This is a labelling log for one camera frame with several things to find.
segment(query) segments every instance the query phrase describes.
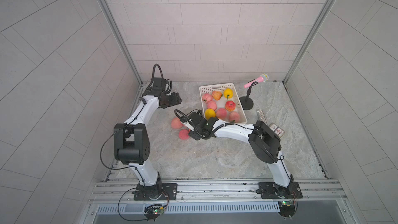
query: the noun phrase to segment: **round black stand base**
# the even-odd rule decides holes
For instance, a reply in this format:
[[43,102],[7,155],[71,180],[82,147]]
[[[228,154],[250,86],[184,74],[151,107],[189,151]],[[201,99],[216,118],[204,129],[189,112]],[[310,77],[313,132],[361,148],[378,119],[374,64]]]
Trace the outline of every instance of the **round black stand base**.
[[242,96],[239,98],[239,100],[243,110],[250,110],[254,106],[253,100],[251,98],[248,98],[247,101],[245,102],[246,96]]

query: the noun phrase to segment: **glittery silver object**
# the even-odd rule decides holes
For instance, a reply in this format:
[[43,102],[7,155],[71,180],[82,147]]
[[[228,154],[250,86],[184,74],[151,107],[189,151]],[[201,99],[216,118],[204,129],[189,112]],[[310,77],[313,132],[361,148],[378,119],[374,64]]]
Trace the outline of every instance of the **glittery silver object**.
[[264,112],[263,112],[262,109],[258,109],[258,110],[257,110],[257,116],[258,116],[258,119],[259,119],[260,121],[262,121],[262,122],[264,122],[264,123],[267,124],[266,116],[264,115]]

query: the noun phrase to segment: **microphone stand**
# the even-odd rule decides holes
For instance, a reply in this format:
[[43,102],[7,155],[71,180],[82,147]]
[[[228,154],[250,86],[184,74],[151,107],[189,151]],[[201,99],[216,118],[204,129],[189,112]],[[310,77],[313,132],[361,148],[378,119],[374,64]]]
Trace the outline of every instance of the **microphone stand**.
[[246,96],[242,96],[242,97],[239,98],[240,104],[242,105],[243,110],[250,110],[250,109],[253,108],[254,102],[253,102],[253,100],[251,98],[249,98],[249,95],[251,93],[251,87],[253,87],[254,85],[257,85],[257,84],[258,84],[258,82],[253,82],[250,85],[250,87],[249,87],[249,89],[248,89],[248,91],[246,93]]

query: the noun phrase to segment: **metal vent grille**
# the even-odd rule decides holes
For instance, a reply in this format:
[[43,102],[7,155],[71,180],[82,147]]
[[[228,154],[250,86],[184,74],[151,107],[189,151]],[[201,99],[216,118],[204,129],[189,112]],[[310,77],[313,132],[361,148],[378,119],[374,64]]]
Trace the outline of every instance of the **metal vent grille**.
[[[126,214],[143,213],[150,204],[120,204],[119,211]],[[247,213],[247,212],[280,212],[278,202],[173,202],[165,214],[187,213]],[[98,214],[117,213],[117,204],[100,204]]]

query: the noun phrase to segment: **gray tiled wall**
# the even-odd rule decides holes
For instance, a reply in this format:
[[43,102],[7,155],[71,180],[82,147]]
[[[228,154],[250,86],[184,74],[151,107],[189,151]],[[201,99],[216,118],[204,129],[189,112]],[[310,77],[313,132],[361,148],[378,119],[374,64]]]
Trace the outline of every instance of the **gray tiled wall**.
[[281,81],[325,0],[107,0],[143,80]]
[[362,223],[398,223],[398,0],[336,0],[288,82]]
[[0,222],[76,221],[137,89],[97,0],[0,0]]

